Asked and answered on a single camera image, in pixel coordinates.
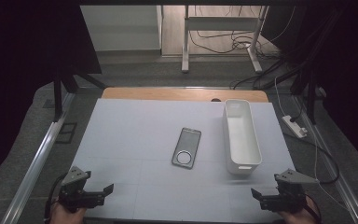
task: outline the white plastic tray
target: white plastic tray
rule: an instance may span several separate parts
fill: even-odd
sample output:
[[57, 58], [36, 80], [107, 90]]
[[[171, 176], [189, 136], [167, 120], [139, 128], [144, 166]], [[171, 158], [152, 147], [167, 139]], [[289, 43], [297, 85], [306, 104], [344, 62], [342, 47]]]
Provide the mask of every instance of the white plastic tray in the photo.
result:
[[228, 170], [235, 175], [251, 174], [262, 159], [249, 102], [227, 100], [223, 123]]

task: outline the white tabletop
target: white tabletop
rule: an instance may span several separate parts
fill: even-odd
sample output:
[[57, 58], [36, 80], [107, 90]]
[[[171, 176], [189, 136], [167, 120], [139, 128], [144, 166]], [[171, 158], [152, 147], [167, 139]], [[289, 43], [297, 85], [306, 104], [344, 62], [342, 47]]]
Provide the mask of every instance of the white tabletop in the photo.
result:
[[[227, 171], [224, 103], [100, 99], [73, 165], [91, 171], [85, 190], [114, 183], [86, 217], [268, 222], [250, 188], [276, 193], [274, 174], [294, 169], [271, 103], [251, 103], [263, 161], [250, 176]], [[183, 127], [202, 132], [194, 167], [172, 165]]]

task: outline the wall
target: wall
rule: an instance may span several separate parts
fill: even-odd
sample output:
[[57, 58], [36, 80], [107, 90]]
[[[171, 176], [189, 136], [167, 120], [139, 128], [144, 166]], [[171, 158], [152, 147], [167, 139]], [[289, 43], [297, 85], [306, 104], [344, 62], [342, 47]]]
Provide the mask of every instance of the wall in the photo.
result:
[[161, 49], [161, 6], [82, 6], [96, 51]]

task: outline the electrical outlet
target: electrical outlet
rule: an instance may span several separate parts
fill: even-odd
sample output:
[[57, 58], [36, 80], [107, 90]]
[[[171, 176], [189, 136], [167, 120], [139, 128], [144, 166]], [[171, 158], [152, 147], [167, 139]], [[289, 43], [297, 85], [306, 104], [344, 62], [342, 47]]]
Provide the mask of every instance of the electrical outlet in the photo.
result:
[[282, 117], [284, 123], [286, 123], [286, 125], [290, 128], [290, 130], [292, 130], [292, 132], [298, 137], [298, 138], [303, 138], [305, 136], [307, 136], [307, 129], [305, 128], [301, 128], [300, 126], [298, 126], [298, 124], [294, 121], [290, 121], [292, 117], [290, 117], [290, 115], [286, 115], [284, 117]]

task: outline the wooden edge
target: wooden edge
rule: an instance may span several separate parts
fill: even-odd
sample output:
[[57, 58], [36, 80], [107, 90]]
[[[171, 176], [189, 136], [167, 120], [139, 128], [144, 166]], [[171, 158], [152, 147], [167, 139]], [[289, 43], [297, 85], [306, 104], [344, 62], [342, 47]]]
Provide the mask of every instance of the wooden edge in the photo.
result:
[[241, 99], [249, 102], [268, 102], [263, 91], [181, 89], [181, 88], [106, 88], [103, 99], [132, 100], [177, 100], [177, 101], [212, 101], [219, 99]]

